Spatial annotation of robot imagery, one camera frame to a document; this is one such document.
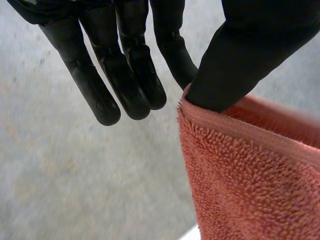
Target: fingertip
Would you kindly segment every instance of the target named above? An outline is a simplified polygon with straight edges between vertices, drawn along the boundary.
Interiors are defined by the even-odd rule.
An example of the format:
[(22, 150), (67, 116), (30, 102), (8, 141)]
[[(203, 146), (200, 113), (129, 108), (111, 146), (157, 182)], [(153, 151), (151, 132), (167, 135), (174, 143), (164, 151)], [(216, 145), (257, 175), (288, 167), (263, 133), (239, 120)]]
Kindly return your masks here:
[(121, 111), (114, 100), (98, 99), (96, 109), (93, 111), (98, 122), (104, 126), (112, 126), (119, 122)]

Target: concrete floor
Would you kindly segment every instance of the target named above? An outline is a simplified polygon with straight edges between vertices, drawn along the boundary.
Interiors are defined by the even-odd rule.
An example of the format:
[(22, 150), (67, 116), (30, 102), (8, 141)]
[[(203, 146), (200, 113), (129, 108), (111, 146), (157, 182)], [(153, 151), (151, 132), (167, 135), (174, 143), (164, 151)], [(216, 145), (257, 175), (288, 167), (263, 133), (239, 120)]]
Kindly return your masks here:
[[(199, 65), (224, 21), (221, 2), (187, 0), (184, 19)], [(167, 105), (103, 127), (38, 27), (0, 1), (0, 240), (176, 240), (195, 224), (176, 123), (182, 91), (150, 16), (147, 28)], [(319, 67), (320, 35), (253, 92), (320, 116)]]

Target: salmon towel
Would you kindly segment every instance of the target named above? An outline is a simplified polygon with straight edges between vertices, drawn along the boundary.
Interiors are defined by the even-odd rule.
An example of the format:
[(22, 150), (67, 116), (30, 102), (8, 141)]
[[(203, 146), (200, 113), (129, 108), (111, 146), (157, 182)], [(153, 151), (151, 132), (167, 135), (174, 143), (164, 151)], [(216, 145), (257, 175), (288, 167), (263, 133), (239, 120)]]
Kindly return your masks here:
[(320, 127), (246, 96), (223, 114), (178, 107), (202, 240), (320, 240)]

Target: orange towel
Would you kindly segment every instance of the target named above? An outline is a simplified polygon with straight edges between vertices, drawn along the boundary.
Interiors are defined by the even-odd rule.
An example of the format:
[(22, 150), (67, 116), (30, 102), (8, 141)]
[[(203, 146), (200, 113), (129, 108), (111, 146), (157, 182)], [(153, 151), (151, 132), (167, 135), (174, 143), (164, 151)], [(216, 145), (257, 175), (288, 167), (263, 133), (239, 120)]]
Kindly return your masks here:
[(320, 127), (251, 96), (224, 114), (184, 96), (180, 140), (201, 239), (320, 240)]

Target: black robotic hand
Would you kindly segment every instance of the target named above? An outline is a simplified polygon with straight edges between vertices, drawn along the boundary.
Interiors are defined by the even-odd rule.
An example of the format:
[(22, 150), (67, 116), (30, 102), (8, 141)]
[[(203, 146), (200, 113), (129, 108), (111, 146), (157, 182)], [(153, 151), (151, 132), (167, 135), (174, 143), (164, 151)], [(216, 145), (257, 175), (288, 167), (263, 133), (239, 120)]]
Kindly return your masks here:
[[(184, 0), (150, 0), (157, 44), (173, 76), (185, 87), (197, 73), (179, 34)], [(82, 24), (95, 55), (127, 115), (146, 118), (167, 101), (145, 42), (148, 0), (8, 0), (32, 24), (39, 24), (59, 52), (97, 120), (117, 123), (121, 112), (84, 44)], [(118, 44), (118, 33), (122, 49)]]
[[(120, 110), (91, 62), (79, 20), (132, 119), (165, 105), (144, 38), (148, 0), (8, 1), (27, 21), (40, 24), (100, 123), (115, 124)], [(150, 3), (157, 45), (173, 77), (182, 89), (192, 82), (186, 99), (216, 112), (239, 101), (320, 30), (319, 0), (222, 0), (226, 21), (197, 70), (179, 34), (185, 0)]]

